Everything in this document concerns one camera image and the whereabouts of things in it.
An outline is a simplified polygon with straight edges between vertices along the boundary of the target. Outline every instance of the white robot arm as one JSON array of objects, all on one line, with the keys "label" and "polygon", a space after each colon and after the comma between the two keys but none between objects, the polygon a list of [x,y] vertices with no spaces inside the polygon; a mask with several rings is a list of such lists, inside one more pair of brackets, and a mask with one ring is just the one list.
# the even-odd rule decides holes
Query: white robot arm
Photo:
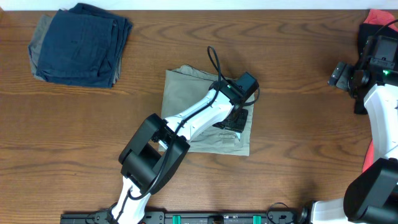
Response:
[{"label": "white robot arm", "polygon": [[398,158],[397,49],[396,39],[370,36],[356,66],[340,62],[328,82],[356,99],[355,113],[369,115],[374,164],[348,187],[344,198],[315,202],[312,224],[398,223],[397,205],[389,204],[398,182],[398,163],[392,162]]},{"label": "white robot arm", "polygon": [[[243,109],[243,106],[258,89],[257,80],[246,72],[236,81],[223,80],[221,85],[215,86],[211,86],[211,90],[202,100],[179,114],[164,120],[155,114],[151,115],[123,150],[119,157],[119,161],[123,165],[123,190],[118,204],[111,211],[113,218],[119,224],[135,224],[143,218],[144,208],[151,193],[156,193],[167,183],[187,153],[188,143],[205,129],[217,125],[226,129],[231,128],[234,131],[238,130],[239,133],[243,131],[244,125],[241,124],[246,124],[247,118],[247,110]],[[159,172],[159,164],[163,162],[162,159],[165,156],[165,154],[162,157],[158,156],[157,152],[144,143],[151,138],[169,151],[171,138],[177,129],[178,140],[172,146],[171,159],[166,162],[168,171],[163,175],[164,178],[160,181],[159,186],[142,199],[132,200],[127,195],[141,196],[140,188],[144,189],[153,182],[152,179],[154,179],[155,173]]]},{"label": "white robot arm", "polygon": [[[207,95],[200,100],[198,103],[191,106],[189,109],[166,118],[167,126],[175,131],[177,126],[182,122],[183,119],[187,118],[200,108],[204,107],[213,99],[216,90],[210,90]],[[218,93],[218,96],[214,103],[204,109],[202,112],[195,115],[192,119],[188,120],[178,131],[179,136],[184,136],[189,143],[192,139],[202,133],[206,128],[213,124],[224,121],[231,113],[233,105],[229,101],[229,98],[223,93]],[[159,141],[159,144],[167,149],[167,143]],[[130,190],[133,197],[141,195],[139,188],[132,182],[131,179],[123,177],[123,189],[119,198],[118,204],[112,209],[112,215],[116,219],[122,210],[123,202],[126,198],[127,191]],[[150,194],[140,200],[127,199],[123,208],[124,212],[119,217],[119,224],[132,224],[138,223],[144,217],[144,208],[148,202]]]},{"label": "white robot arm", "polygon": [[[365,96],[364,105],[371,122],[374,162],[379,158],[398,158],[398,86],[374,85]],[[311,222],[351,223],[344,213],[343,202],[344,198],[315,202]]]}]

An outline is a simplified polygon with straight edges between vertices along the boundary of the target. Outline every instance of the black cable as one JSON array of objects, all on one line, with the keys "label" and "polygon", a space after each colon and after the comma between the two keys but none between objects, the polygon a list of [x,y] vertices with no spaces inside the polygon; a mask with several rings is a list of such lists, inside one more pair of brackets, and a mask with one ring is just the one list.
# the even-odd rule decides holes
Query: black cable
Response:
[{"label": "black cable", "polygon": [[396,22],[398,22],[398,19],[393,20],[393,21],[387,23],[386,25],[382,26],[376,33],[374,33],[374,35],[378,35],[378,34],[379,34],[382,30],[384,30],[386,27],[389,27],[391,24],[394,24],[394,23],[396,23]]},{"label": "black cable", "polygon": [[[212,56],[211,56],[211,54],[210,54],[210,50],[213,52],[213,55],[214,55],[214,57],[215,57],[215,59],[216,59],[217,65],[215,65],[215,63],[214,63],[214,61],[213,61],[213,58],[212,58]],[[213,66],[216,68],[216,70],[217,70],[217,72],[218,72],[218,88],[217,88],[217,90],[216,90],[216,94],[214,95],[213,99],[212,99],[206,106],[200,108],[199,110],[197,110],[196,112],[192,113],[190,116],[188,116],[187,118],[185,118],[185,119],[183,119],[183,120],[181,121],[181,123],[177,126],[176,130],[174,131],[174,135],[173,135],[173,137],[172,137],[172,140],[171,140],[169,146],[167,147],[168,149],[171,149],[172,146],[174,145],[174,142],[175,142],[175,140],[176,140],[176,138],[177,138],[177,133],[180,131],[180,128],[183,127],[183,125],[184,125],[189,119],[193,118],[195,115],[197,115],[198,113],[202,112],[204,109],[206,109],[207,107],[211,106],[211,105],[214,103],[214,101],[216,100],[216,98],[217,98],[217,96],[218,96],[218,92],[220,91],[221,77],[225,79],[225,77],[221,74],[220,61],[218,60],[218,56],[217,56],[216,50],[215,50],[213,47],[208,46],[208,47],[207,47],[207,54],[208,54],[208,56],[209,56],[209,59],[210,59],[211,63],[213,64]],[[164,156],[164,160],[163,160],[163,162],[162,162],[162,165],[160,166],[159,172],[157,173],[155,179],[152,181],[152,183],[150,184],[150,186],[148,187],[148,189],[147,189],[143,194],[141,194],[141,195],[138,196],[138,197],[133,197],[131,194],[128,194],[128,196],[129,196],[129,198],[130,198],[131,200],[140,200],[140,199],[143,199],[143,198],[146,197],[146,196],[152,191],[152,189],[157,185],[157,183],[158,183],[160,177],[162,176],[163,171],[164,171],[164,169],[165,169],[165,167],[166,167],[166,163],[167,163],[167,161],[168,161],[170,151],[171,151],[171,150],[166,150],[165,156]]]},{"label": "black cable", "polygon": [[130,191],[131,191],[131,188],[130,188],[129,190],[127,190],[127,194],[126,194],[126,197],[125,197],[124,200],[123,200],[123,204],[122,204],[122,207],[120,208],[119,215],[118,215],[118,217],[115,219],[115,221],[113,222],[114,224],[118,223],[118,221],[119,221],[119,219],[120,219],[120,216],[122,216],[122,214],[123,214],[124,206],[126,206],[126,202],[127,202],[127,199],[129,198],[129,192],[130,192]]},{"label": "black cable", "polygon": [[[210,48],[212,49],[213,54],[215,55],[216,62],[217,62],[217,66],[216,66],[216,64],[214,63],[213,58],[211,57]],[[218,57],[217,57],[216,51],[214,50],[213,47],[210,47],[210,46],[207,47],[207,55],[209,56],[209,59],[210,59],[211,63],[213,64],[213,67],[214,67],[214,68],[216,69],[216,71],[218,72],[218,75],[221,76],[221,77],[223,78],[223,80],[226,81],[224,75],[221,73],[220,62],[218,61]]]},{"label": "black cable", "polygon": [[268,208],[268,210],[267,210],[267,219],[272,223],[272,224],[276,224],[274,221],[272,221],[272,219],[269,217],[269,210],[271,210],[272,208],[273,208],[273,206],[275,206],[275,205],[284,205],[287,209],[289,209],[290,210],[290,208],[285,204],[285,203],[282,203],[282,202],[276,202],[276,203],[273,203],[269,208]]},{"label": "black cable", "polygon": [[243,106],[251,106],[260,98],[260,87],[257,89],[257,98],[249,103],[244,103]]}]

